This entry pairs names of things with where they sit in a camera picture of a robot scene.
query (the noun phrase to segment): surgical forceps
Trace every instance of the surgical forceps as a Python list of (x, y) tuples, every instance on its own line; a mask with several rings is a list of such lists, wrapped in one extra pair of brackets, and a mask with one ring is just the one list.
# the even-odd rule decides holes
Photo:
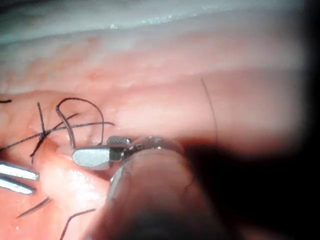
[(33, 195), (36, 192), (35, 188), (8, 176), (33, 181), (39, 180), (39, 173), (0, 159), (0, 188), (25, 195)]

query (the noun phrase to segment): serrated forceps jaw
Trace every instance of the serrated forceps jaw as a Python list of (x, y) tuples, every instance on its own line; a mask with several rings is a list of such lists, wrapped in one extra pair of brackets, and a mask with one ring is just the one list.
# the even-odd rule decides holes
[(11, 177), (37, 181), (39, 180), (39, 173), (0, 160), (0, 188), (25, 195), (33, 195), (36, 192), (34, 187), (19, 182)]
[(72, 154), (73, 161), (86, 169), (108, 170), (114, 163), (127, 158), (127, 148), (132, 140), (123, 136), (110, 136), (106, 145), (89, 146), (76, 149)]

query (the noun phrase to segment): forceps jaw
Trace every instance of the forceps jaw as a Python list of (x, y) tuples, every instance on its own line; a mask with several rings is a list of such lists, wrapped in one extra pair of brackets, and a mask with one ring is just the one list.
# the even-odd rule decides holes
[(37, 181), (39, 180), (39, 173), (0, 160), (0, 188), (25, 195), (33, 195), (36, 192), (35, 188), (8, 176)]
[(90, 170), (108, 170), (113, 163), (126, 158), (126, 150), (132, 140), (123, 136), (110, 136), (106, 145), (81, 147), (72, 154), (73, 161)]

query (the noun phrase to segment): silver instrument tip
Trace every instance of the silver instrument tip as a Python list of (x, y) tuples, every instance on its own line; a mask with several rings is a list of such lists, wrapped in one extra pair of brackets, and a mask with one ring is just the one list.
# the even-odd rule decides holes
[(25, 195), (33, 195), (36, 192), (35, 188), (5, 176), (0, 177), (0, 188)]
[(39, 180), (39, 173), (5, 161), (0, 161), (0, 174), (28, 180)]

